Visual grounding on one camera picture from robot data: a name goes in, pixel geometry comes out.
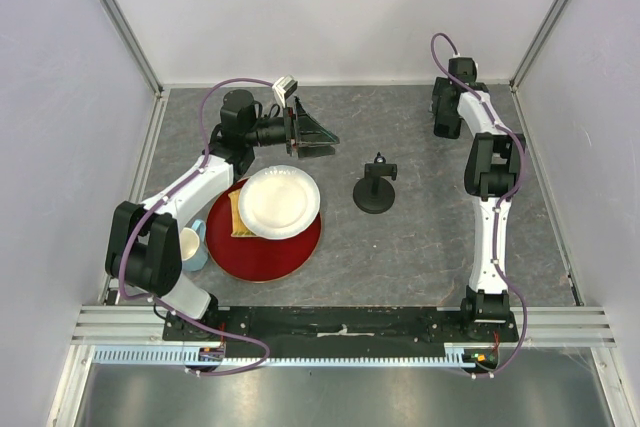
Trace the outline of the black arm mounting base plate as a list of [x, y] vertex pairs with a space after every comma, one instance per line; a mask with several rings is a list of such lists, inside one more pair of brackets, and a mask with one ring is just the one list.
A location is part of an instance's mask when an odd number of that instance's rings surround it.
[[459, 310], [435, 307], [220, 307], [203, 324], [251, 337], [270, 356], [436, 355], [446, 343], [493, 344], [519, 339], [514, 318], [465, 325]]

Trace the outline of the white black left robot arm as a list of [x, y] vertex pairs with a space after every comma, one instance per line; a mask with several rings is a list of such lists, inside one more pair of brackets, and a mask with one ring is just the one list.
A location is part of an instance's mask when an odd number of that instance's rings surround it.
[[124, 201], [114, 211], [105, 270], [117, 279], [120, 296], [130, 300], [133, 296], [126, 289], [138, 289], [139, 297], [185, 317], [185, 329], [198, 340], [211, 339], [218, 332], [218, 301], [183, 274], [181, 230], [247, 172], [255, 148], [282, 144], [290, 155], [321, 157], [333, 154], [340, 142], [304, 109], [300, 99], [286, 102], [291, 91], [274, 95], [276, 113], [270, 116], [263, 115], [251, 92], [227, 92], [220, 121], [206, 135], [206, 146], [195, 164], [155, 196], [142, 203]]

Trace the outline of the black phone stand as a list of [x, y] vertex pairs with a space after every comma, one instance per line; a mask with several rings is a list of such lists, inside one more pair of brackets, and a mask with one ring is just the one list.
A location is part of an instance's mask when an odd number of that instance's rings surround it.
[[388, 211], [395, 202], [395, 181], [398, 168], [395, 163], [388, 163], [378, 152], [374, 160], [364, 166], [364, 177], [359, 179], [353, 188], [353, 200], [356, 206], [368, 214], [382, 214]]

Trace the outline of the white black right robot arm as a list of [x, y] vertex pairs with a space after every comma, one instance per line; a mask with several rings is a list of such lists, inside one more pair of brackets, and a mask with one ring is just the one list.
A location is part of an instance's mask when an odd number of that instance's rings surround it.
[[524, 137], [501, 121], [470, 57], [449, 59], [445, 75], [435, 81], [431, 112], [436, 136], [457, 139], [463, 126], [473, 136], [463, 181], [474, 209], [474, 263], [457, 324], [469, 340], [490, 339], [514, 322], [505, 275], [506, 237]]

